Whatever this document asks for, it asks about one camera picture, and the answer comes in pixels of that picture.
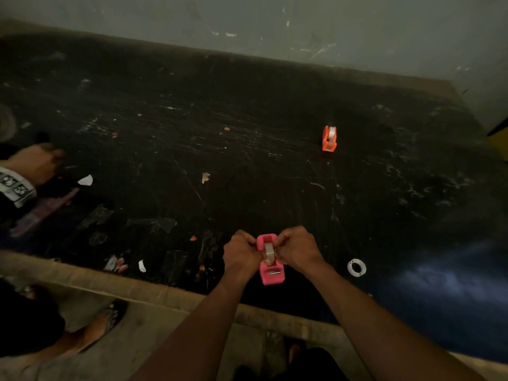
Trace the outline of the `red and white wrapper scrap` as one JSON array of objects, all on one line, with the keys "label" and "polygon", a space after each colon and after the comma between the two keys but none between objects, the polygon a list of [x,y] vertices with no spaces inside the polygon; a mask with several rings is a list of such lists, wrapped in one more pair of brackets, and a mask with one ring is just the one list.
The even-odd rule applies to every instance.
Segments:
[{"label": "red and white wrapper scrap", "polygon": [[111,256],[106,262],[103,271],[121,274],[128,269],[129,265],[123,257]]}]

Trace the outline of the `person's dark trouser legs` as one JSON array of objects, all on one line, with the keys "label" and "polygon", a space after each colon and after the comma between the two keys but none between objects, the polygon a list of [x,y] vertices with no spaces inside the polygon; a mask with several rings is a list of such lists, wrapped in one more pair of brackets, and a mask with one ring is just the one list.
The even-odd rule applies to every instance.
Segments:
[{"label": "person's dark trouser legs", "polygon": [[238,367],[232,381],[350,381],[331,354],[321,347],[307,348],[304,340],[284,337],[287,367],[266,378],[245,365]]}]

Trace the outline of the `yellow box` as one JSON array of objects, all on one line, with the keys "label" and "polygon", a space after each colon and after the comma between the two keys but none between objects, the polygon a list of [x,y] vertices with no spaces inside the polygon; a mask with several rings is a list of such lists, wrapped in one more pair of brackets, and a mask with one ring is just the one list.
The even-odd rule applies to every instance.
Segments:
[{"label": "yellow box", "polygon": [[508,117],[487,133],[487,139],[508,164]]}]

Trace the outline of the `orange tape dispenser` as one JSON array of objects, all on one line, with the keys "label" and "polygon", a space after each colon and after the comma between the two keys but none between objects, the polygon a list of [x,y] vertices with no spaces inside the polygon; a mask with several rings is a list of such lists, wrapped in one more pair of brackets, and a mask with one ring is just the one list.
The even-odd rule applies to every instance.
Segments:
[{"label": "orange tape dispenser", "polygon": [[322,146],[323,152],[334,152],[337,147],[337,127],[336,126],[325,126],[322,135]]}]

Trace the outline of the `person's right hand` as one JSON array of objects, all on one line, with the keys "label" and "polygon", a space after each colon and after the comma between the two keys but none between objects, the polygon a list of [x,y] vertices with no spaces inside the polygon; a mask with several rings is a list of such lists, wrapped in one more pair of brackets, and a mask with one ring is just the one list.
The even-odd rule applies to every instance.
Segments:
[{"label": "person's right hand", "polygon": [[317,247],[313,234],[301,225],[294,227],[296,228],[294,264],[288,265],[304,276],[314,275],[327,264]]}]

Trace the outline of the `dark flip-flop sandal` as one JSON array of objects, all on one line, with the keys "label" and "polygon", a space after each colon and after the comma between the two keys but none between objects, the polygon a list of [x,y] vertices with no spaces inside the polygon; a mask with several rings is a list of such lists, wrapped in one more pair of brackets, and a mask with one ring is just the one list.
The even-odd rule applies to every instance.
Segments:
[{"label": "dark flip-flop sandal", "polygon": [[101,339],[106,337],[124,319],[129,307],[127,301],[115,299],[107,308],[97,314],[93,321],[86,326],[86,340],[79,353],[89,351]]}]

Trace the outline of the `person's left forearm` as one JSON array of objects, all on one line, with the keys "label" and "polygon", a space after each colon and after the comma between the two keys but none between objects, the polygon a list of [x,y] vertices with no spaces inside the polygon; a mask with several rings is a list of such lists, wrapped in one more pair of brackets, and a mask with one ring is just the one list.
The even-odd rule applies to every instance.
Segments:
[{"label": "person's left forearm", "polygon": [[229,268],[129,381],[215,381],[244,289],[257,272]]}]

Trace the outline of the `person's right forearm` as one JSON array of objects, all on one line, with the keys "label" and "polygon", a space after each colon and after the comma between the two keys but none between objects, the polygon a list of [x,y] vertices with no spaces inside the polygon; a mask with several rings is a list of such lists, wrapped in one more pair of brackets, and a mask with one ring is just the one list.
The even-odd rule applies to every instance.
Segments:
[{"label": "person's right forearm", "polygon": [[484,381],[398,320],[324,261],[302,272],[318,290],[376,381]]}]

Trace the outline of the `pink tape dispenser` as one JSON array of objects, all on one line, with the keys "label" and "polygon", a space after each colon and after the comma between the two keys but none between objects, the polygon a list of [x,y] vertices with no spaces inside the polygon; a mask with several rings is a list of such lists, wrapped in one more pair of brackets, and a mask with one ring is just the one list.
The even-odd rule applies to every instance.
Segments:
[{"label": "pink tape dispenser", "polygon": [[275,264],[271,267],[267,267],[265,264],[265,251],[264,243],[274,243],[276,240],[276,234],[263,234],[257,237],[257,250],[262,253],[263,260],[260,263],[259,274],[263,285],[275,285],[281,284],[285,280],[284,266],[276,258]]}]

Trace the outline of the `clear plastic film piece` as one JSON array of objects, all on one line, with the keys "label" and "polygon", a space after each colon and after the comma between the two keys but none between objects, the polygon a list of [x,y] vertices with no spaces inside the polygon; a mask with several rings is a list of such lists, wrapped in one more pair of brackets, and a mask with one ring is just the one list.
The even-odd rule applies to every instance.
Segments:
[{"label": "clear plastic film piece", "polygon": [[76,227],[76,230],[85,230],[93,225],[105,223],[114,213],[114,210],[108,209],[103,204],[95,207]]},{"label": "clear plastic film piece", "polygon": [[164,232],[169,234],[175,226],[177,226],[177,220],[173,218],[132,218],[126,221],[126,226],[148,226],[150,227],[151,233]]}]

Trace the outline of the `person's left hand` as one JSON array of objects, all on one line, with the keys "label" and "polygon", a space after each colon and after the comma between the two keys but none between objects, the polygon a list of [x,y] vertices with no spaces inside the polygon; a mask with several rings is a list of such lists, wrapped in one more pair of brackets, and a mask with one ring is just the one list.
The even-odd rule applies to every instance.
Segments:
[{"label": "person's left hand", "polygon": [[259,270],[263,254],[257,250],[257,240],[244,230],[238,230],[224,245],[225,275],[248,282]]}]

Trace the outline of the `pink flat plastic piece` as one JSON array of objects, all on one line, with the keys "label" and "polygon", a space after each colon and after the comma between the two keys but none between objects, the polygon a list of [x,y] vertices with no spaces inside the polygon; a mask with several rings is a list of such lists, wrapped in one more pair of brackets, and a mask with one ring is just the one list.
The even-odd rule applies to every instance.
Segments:
[{"label": "pink flat plastic piece", "polygon": [[76,187],[63,197],[39,199],[32,210],[18,219],[9,230],[10,237],[18,238],[34,229],[51,214],[68,205],[79,191],[80,189]]}]

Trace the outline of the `white patterned wristband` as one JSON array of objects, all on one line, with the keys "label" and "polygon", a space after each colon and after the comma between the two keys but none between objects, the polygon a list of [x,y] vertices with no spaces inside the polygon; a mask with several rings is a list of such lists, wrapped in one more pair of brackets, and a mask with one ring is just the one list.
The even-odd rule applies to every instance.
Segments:
[{"label": "white patterned wristband", "polygon": [[28,179],[17,172],[0,166],[0,200],[16,209],[24,207],[37,197],[37,190]]}]

